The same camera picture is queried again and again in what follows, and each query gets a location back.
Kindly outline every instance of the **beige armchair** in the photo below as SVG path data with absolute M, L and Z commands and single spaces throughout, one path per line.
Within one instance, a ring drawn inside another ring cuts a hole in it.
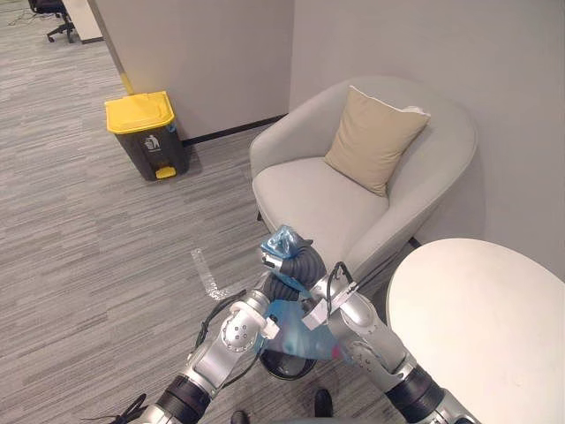
M 323 161 L 349 85 L 398 108 L 431 114 L 379 197 Z M 314 240 L 326 267 L 344 261 L 356 281 L 371 282 L 460 178 L 475 153 L 465 112 L 433 90 L 395 77 L 364 77 L 332 86 L 259 135 L 250 148 L 252 189 L 270 231 L 288 224 Z M 368 284 L 365 294 L 377 287 Z

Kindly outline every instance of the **shoe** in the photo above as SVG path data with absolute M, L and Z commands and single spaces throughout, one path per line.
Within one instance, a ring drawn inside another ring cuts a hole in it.
M 329 418 L 334 416 L 334 404 L 329 391 L 319 389 L 314 398 L 314 417 Z
M 231 415 L 230 424 L 249 424 L 249 417 L 244 411 L 235 411 Z

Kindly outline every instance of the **trash can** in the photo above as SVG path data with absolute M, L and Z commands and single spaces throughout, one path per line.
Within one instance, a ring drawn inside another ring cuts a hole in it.
M 104 104 L 108 131 L 116 135 L 144 179 L 155 181 L 186 172 L 188 158 L 166 92 L 128 95 Z

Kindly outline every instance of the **beige pillow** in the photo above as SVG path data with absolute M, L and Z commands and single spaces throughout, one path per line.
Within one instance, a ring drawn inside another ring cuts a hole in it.
M 429 119 L 419 108 L 399 110 L 350 86 L 334 144 L 324 160 L 367 190 L 386 196 L 401 154 Z

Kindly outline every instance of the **round table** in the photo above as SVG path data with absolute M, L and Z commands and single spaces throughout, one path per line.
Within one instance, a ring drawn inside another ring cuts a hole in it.
M 563 423 L 565 284 L 485 241 L 423 245 L 396 270 L 388 322 L 485 424 Z

